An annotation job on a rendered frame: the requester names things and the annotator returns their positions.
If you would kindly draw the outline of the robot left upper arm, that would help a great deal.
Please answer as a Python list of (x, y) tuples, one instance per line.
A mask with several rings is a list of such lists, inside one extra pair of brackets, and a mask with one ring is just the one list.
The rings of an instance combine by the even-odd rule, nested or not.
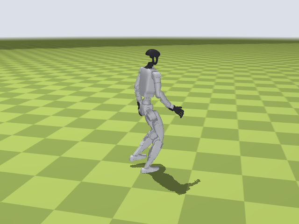
[(136, 79), (136, 82), (135, 82), (135, 85), (134, 85), (134, 88), (135, 88), (136, 90), (138, 90), (138, 91), (139, 91), (139, 82), (140, 82), (140, 73), (141, 73), (141, 69), (142, 69), (142, 67), (140, 67), (140, 69), (139, 69), (139, 73), (138, 73), (138, 76), (137, 76), (137, 79)]

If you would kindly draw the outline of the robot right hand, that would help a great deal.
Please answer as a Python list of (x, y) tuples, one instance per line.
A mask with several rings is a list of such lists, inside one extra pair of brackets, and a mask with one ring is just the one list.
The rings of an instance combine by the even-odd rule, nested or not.
[(178, 107), (174, 105), (174, 108), (173, 109), (169, 108), (169, 110), (174, 111), (176, 114), (180, 116), (180, 118), (182, 118), (182, 116), (184, 115), (184, 110), (182, 110), (181, 108), (182, 108), (181, 106)]

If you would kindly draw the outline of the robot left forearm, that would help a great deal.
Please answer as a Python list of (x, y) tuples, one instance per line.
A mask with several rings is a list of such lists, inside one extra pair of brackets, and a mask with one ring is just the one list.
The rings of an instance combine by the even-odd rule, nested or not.
[(136, 100), (139, 103), (142, 103), (142, 96), (139, 94), (139, 91), (135, 89)]

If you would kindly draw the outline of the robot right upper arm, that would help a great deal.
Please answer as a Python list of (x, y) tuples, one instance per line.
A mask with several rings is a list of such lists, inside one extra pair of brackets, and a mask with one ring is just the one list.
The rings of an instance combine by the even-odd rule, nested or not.
[(161, 73), (158, 71), (152, 71), (151, 77), (154, 80), (155, 97), (161, 98), (159, 94), (161, 92)]

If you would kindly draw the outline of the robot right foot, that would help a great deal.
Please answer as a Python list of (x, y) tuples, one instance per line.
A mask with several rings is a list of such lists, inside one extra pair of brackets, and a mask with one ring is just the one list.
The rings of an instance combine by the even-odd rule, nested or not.
[(150, 166), (149, 169), (145, 169), (145, 167), (143, 167), (143, 168), (141, 168), (141, 173), (155, 172), (158, 170), (159, 170), (159, 166)]

